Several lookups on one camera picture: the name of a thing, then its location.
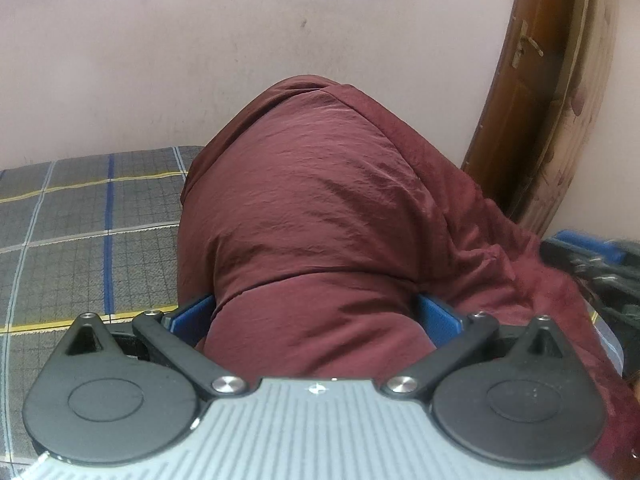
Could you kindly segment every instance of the ribbed surface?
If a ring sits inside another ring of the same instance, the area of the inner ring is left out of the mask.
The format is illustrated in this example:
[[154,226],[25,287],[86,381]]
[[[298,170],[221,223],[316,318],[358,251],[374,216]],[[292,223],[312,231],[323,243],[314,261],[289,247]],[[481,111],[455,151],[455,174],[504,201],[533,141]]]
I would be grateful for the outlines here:
[[369,381],[316,384],[265,380],[249,397],[218,400],[189,438],[137,464],[87,468],[47,458],[23,478],[606,480],[588,460],[525,472],[487,464],[443,437],[417,403],[389,400]]

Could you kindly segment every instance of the mattress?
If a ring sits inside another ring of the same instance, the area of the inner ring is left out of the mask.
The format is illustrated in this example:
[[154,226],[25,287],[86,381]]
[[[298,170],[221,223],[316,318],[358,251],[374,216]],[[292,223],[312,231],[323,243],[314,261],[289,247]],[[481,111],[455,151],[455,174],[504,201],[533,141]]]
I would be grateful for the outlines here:
[[201,148],[0,171],[0,480],[36,458],[22,402],[76,316],[175,308],[180,192]]

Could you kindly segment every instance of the brown door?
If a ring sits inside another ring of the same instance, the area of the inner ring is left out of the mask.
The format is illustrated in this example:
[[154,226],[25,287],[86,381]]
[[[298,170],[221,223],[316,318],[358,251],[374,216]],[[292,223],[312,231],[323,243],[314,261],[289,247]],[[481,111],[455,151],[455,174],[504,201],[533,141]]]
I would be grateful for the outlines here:
[[525,171],[562,67],[574,0],[515,0],[502,56],[463,169],[506,210]]

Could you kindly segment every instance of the white wall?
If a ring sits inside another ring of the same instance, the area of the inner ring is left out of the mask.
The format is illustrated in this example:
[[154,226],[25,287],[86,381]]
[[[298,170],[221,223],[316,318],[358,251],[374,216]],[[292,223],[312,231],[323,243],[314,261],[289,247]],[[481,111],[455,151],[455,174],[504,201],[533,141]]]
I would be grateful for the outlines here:
[[547,233],[563,228],[640,239],[640,0],[620,0],[602,107]]
[[0,168],[207,142],[316,73],[460,164],[513,0],[0,0]]

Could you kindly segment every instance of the metal bolt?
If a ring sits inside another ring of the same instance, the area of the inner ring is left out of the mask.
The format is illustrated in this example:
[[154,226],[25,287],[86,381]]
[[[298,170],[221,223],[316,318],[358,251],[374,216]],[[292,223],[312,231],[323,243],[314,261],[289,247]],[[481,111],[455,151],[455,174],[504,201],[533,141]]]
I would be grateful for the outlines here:
[[410,394],[416,390],[418,383],[413,377],[398,376],[391,377],[386,382],[386,387],[396,394]]
[[219,394],[238,394],[246,388],[246,383],[233,375],[225,375],[217,378],[211,386]]

